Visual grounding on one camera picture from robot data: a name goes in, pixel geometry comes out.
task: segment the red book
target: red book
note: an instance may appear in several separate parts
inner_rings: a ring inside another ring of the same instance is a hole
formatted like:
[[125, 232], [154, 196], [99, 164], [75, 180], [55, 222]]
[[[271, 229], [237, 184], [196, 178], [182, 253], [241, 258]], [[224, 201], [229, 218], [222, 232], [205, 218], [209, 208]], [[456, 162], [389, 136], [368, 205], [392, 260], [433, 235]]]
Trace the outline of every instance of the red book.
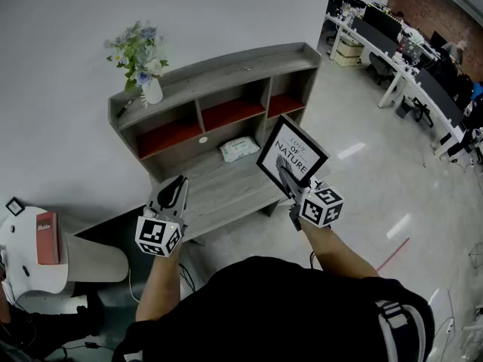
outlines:
[[37, 263], [59, 264], [57, 214], [55, 212], [37, 215]]

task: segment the flower vase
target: flower vase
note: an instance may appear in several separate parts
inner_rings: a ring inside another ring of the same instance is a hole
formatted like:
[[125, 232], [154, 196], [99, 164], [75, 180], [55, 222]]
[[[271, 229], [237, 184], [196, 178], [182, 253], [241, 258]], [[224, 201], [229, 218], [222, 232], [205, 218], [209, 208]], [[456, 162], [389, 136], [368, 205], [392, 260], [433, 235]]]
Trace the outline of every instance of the flower vase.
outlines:
[[159, 103], [163, 99], [163, 91], [157, 78], [153, 78], [150, 83], [143, 84], [143, 92], [151, 105]]

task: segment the forearm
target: forearm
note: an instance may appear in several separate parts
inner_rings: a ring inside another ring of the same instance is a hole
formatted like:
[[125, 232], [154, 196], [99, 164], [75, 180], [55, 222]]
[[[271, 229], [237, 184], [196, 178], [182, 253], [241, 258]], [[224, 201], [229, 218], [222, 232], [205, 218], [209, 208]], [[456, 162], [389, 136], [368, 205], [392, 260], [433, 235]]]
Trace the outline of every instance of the forearm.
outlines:
[[180, 302], [180, 245], [169, 257], [155, 256], [136, 311], [136, 321], [156, 321]]
[[10, 307], [3, 286], [0, 284], [0, 323], [9, 324], [10, 322]]
[[330, 228], [317, 228], [304, 219], [299, 221], [325, 272], [359, 279], [379, 276], [371, 264], [347, 247]]

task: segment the small black picture frame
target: small black picture frame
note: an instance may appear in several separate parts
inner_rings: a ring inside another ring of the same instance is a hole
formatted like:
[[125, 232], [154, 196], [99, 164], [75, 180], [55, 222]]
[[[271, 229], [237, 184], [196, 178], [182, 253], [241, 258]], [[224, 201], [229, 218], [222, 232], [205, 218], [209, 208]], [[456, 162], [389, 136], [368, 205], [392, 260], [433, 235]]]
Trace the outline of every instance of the small black picture frame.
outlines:
[[272, 175], [272, 173], [269, 171], [268, 168], [265, 167], [265, 165], [263, 165], [263, 161], [265, 160], [265, 157], [271, 149], [272, 145], [275, 143], [275, 138], [278, 136], [278, 132], [281, 130], [283, 125], [286, 125], [292, 132], [294, 132], [294, 134], [299, 137], [308, 147], [310, 147], [311, 150], [314, 151], [314, 153], [318, 156], [318, 159], [314, 163], [314, 165], [312, 165], [312, 167], [307, 171], [303, 178], [300, 179], [301, 182], [309, 182], [309, 180], [317, 172], [317, 170], [320, 169], [320, 167], [329, 159], [330, 155], [309, 134], [302, 130], [300, 126], [293, 122], [288, 116], [282, 114], [278, 117], [273, 131], [270, 134], [269, 139], [266, 141], [262, 152], [260, 153], [260, 156], [257, 160], [257, 165], [288, 197], [290, 197], [280, 181]]
[[5, 206], [14, 216], [18, 216], [25, 210], [25, 207], [16, 198], [12, 198]]

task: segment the black shirt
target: black shirt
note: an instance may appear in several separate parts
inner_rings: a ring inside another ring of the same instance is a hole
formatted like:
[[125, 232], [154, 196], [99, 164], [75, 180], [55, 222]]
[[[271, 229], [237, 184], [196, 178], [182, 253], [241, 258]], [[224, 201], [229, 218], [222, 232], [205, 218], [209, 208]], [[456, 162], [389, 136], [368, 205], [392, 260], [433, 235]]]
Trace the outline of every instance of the black shirt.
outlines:
[[398, 281], [342, 278], [255, 256], [218, 271], [158, 321], [130, 325], [112, 360], [141, 350], [144, 362], [187, 356], [386, 360], [375, 301], [402, 296], [429, 307]]

